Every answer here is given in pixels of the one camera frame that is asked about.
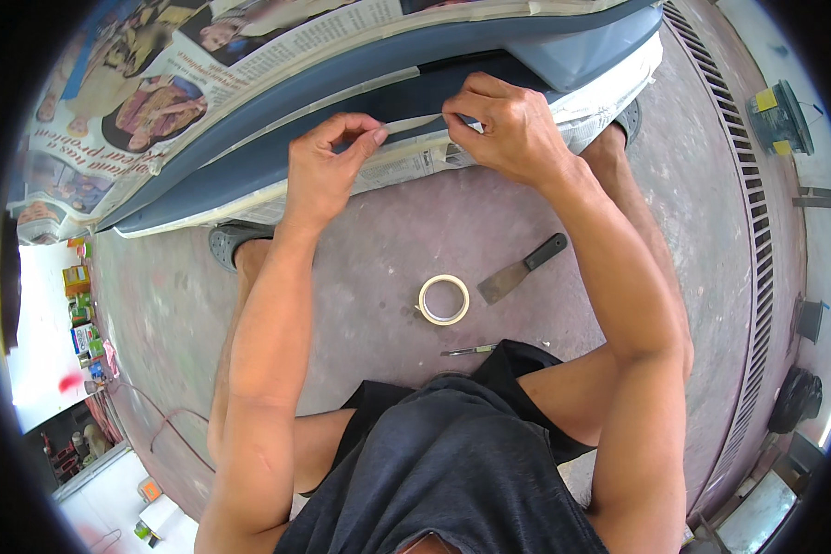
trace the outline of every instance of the putty knife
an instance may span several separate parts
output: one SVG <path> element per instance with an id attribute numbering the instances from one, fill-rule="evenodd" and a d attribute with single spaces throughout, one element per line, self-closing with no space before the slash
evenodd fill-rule
<path id="1" fill-rule="evenodd" d="M 546 261 L 562 252 L 567 245 L 564 233 L 555 233 L 540 247 L 536 248 L 523 260 L 512 263 L 504 270 L 499 270 L 476 286 L 483 300 L 490 306 L 500 301 L 506 294 L 514 290 L 530 271 L 535 271 Z"/>

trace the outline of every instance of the black trash bag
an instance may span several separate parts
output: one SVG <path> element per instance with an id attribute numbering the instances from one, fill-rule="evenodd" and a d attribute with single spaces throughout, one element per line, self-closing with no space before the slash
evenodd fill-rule
<path id="1" fill-rule="evenodd" d="M 821 379 L 796 365 L 791 366 L 766 427 L 772 433 L 790 433 L 804 419 L 818 416 L 820 408 Z"/>

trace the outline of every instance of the black handle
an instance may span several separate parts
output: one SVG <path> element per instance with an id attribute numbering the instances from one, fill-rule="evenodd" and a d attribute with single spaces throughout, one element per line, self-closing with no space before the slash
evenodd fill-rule
<path id="1" fill-rule="evenodd" d="M 540 247 L 524 258 L 524 263 L 529 271 L 533 271 L 546 261 L 562 252 L 569 244 L 564 233 L 555 233 L 546 240 Z"/>

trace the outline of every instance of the sandal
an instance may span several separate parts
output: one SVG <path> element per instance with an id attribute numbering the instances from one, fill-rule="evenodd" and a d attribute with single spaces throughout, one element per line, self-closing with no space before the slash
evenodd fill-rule
<path id="1" fill-rule="evenodd" d="M 625 131 L 625 148 L 631 146 L 631 141 L 637 138 L 642 120 L 643 112 L 640 109 L 637 98 L 631 104 L 625 106 L 625 109 L 613 120 Z"/>
<path id="2" fill-rule="evenodd" d="M 219 265 L 236 273 L 234 253 L 240 245 L 255 238 L 274 238 L 274 229 L 274 225 L 225 223 L 209 231 L 209 250 Z"/>

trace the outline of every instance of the hand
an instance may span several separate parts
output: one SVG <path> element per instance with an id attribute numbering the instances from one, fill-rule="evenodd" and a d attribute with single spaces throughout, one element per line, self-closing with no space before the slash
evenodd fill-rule
<path id="1" fill-rule="evenodd" d="M 458 114 L 483 125 L 483 134 Z M 538 190 L 558 182 L 575 156 L 560 137 L 548 102 L 535 90 L 484 72 L 468 75 L 462 90 L 443 104 L 449 138 L 481 166 Z"/>
<path id="2" fill-rule="evenodd" d="M 388 137 L 366 114 L 335 114 L 289 143 L 289 181 L 283 222 L 320 232 L 338 216 L 351 196 L 363 162 Z M 332 148 L 352 142 L 340 154 Z"/>

